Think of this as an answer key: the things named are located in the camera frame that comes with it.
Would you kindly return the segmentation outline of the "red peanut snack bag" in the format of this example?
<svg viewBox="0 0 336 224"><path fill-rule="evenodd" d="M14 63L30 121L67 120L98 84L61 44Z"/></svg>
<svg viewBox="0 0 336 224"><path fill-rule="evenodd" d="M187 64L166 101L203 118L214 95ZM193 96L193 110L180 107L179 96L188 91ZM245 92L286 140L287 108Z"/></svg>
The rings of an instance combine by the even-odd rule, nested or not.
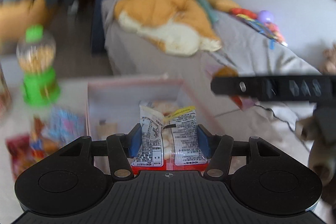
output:
<svg viewBox="0 0 336 224"><path fill-rule="evenodd" d="M208 160L197 138L194 106L179 107L170 101L141 101L139 123L142 145L131 163L134 174L142 170L197 170L203 172Z"/></svg>

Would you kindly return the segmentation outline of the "blue pink candy packet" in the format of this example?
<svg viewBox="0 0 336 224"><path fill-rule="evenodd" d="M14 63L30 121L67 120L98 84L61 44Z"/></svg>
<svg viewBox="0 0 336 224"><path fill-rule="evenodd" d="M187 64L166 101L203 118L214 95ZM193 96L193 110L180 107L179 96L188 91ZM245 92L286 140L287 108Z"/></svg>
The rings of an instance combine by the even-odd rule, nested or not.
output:
<svg viewBox="0 0 336 224"><path fill-rule="evenodd" d="M68 109L53 107L43 136L62 145L86 134L86 118Z"/></svg>

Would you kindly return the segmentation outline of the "red noodle snack bag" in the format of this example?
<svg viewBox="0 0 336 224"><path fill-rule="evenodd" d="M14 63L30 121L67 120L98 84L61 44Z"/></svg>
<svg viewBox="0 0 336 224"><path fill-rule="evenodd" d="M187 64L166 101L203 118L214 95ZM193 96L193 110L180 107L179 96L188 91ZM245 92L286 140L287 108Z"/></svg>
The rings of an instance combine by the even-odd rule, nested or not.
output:
<svg viewBox="0 0 336 224"><path fill-rule="evenodd" d="M50 139L33 138L30 134L17 135L5 140L10 154L11 171L16 180L26 169L56 152L60 145Z"/></svg>

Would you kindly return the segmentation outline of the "pink gift box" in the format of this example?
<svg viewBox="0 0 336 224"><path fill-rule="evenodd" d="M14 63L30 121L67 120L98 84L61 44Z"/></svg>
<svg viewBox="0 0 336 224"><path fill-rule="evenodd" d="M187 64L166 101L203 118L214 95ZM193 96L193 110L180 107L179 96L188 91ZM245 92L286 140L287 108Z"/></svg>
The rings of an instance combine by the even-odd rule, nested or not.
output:
<svg viewBox="0 0 336 224"><path fill-rule="evenodd" d="M181 80L117 79L89 83L87 130L95 164L127 180L143 170L206 173L221 127Z"/></svg>

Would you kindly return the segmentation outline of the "grey sofa cover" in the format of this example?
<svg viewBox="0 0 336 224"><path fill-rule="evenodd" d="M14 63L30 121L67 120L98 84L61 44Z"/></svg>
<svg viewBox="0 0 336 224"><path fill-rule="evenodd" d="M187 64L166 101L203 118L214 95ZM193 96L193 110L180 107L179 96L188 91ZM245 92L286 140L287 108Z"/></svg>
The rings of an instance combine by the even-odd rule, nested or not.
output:
<svg viewBox="0 0 336 224"><path fill-rule="evenodd" d="M318 70L280 44L269 46L262 34L225 12L219 12L215 31L223 46L191 57L171 56L151 42L125 32L113 18L119 0L102 0L105 49L112 69L120 75L163 75L183 79L212 112L224 132L236 140L260 136L286 153L305 159L309 150L294 134L297 120L312 114L307 102L257 103L241 111L228 97L215 96L211 75L228 66L241 76L316 75Z"/></svg>

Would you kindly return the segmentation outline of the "peanut jar gold lid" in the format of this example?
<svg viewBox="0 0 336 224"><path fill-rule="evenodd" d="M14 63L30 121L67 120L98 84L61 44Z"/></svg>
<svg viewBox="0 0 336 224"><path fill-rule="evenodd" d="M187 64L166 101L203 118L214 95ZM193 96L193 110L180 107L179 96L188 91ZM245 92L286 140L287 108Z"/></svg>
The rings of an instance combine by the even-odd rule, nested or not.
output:
<svg viewBox="0 0 336 224"><path fill-rule="evenodd" d="M0 121L6 119L11 109L12 100L9 88L7 86L2 67L0 67Z"/></svg>

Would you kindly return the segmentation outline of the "green candy dispenser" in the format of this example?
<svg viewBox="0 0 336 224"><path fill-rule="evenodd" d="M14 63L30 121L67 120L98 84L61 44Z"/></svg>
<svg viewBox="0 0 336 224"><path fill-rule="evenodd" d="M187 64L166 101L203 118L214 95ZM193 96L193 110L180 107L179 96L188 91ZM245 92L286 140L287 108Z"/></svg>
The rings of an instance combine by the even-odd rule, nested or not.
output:
<svg viewBox="0 0 336 224"><path fill-rule="evenodd" d="M30 26L17 44L16 54L23 71L24 101L31 106L54 103L60 95L53 68L56 56L54 37L40 24Z"/></svg>

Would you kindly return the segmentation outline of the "orange plush corgi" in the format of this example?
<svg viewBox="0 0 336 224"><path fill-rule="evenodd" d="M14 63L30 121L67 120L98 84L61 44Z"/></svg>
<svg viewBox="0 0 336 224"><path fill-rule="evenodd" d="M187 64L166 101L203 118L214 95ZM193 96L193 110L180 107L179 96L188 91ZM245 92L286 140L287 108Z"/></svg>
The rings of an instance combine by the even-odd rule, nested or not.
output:
<svg viewBox="0 0 336 224"><path fill-rule="evenodd" d="M217 16L207 0L119 0L113 17L120 27L174 56L222 47L213 25Z"/></svg>

